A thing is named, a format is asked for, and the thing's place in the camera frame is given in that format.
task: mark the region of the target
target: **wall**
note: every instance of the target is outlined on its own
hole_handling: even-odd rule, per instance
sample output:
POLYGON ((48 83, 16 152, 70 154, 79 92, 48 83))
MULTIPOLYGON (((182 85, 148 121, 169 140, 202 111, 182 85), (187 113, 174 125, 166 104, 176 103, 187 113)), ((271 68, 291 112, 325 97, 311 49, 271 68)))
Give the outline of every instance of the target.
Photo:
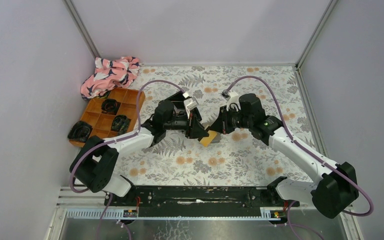
POLYGON ((340 1, 302 75, 331 158, 353 164, 374 201, 364 238, 384 240, 384 1, 340 1))
POLYGON ((0 240, 43 239, 93 64, 61 0, 0 0, 0 240))
POLYGON ((101 56, 295 63, 329 0, 72 0, 101 56))

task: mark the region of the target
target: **white panel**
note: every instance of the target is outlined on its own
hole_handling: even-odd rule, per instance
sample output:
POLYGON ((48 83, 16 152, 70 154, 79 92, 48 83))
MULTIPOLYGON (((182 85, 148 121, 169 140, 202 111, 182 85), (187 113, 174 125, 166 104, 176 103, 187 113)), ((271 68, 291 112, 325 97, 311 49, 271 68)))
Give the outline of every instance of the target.
POLYGON ((0 240, 43 239, 93 64, 61 0, 0 0, 0 240))
POLYGON ((295 63, 329 0, 73 0, 101 55, 146 64, 295 63))
MULTIPOLYGON (((339 1, 302 75, 329 157, 354 165, 373 199, 364 239, 384 239, 384 1, 339 1)), ((361 194, 354 207, 367 211, 361 194)))

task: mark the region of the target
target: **floral pattern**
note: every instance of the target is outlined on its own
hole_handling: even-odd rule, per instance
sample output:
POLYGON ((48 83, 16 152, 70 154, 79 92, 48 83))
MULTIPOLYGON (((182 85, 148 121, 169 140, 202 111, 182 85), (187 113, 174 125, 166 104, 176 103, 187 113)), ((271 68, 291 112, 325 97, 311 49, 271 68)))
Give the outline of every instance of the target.
MULTIPOLYGON (((314 147, 310 123, 290 66, 142 67, 130 88, 139 89, 144 83, 158 79, 176 83, 198 100, 202 123, 211 123, 217 118, 219 108, 226 104, 221 92, 245 75, 258 76, 268 82, 289 128, 314 147)), ((261 82, 244 79, 233 90, 239 95, 255 93, 266 114, 279 117, 270 92, 261 82)), ((159 101, 177 90, 164 83, 154 83, 144 92, 142 121, 151 116, 159 101)), ((136 185, 266 186, 279 176, 310 180, 291 160, 253 138, 247 129, 222 135, 219 143, 211 143, 208 147, 196 139, 185 138, 179 131, 167 131, 159 144, 121 156, 114 171, 136 185)))

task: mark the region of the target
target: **white wall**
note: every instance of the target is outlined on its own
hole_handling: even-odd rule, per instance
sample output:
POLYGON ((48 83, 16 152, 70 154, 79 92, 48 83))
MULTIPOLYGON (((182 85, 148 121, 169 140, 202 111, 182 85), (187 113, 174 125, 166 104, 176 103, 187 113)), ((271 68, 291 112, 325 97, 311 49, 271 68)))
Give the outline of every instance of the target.
POLYGON ((373 198, 358 219, 364 239, 384 240, 384 1, 340 1, 302 74, 329 154, 353 164, 373 198))
POLYGON ((101 56, 295 63, 329 0, 73 0, 101 56))
POLYGON ((0 0, 0 240, 43 239, 93 63, 61 0, 0 0))

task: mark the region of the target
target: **pink patterned towel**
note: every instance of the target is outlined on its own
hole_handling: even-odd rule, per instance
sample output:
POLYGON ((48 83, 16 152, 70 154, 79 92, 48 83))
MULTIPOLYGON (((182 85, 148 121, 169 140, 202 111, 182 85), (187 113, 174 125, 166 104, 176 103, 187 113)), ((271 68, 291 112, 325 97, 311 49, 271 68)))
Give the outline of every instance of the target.
POLYGON ((133 56, 123 56, 114 61, 97 57, 95 65, 95 74, 80 88, 81 97, 85 100, 102 97, 117 87, 127 88, 138 77, 139 58, 133 56))

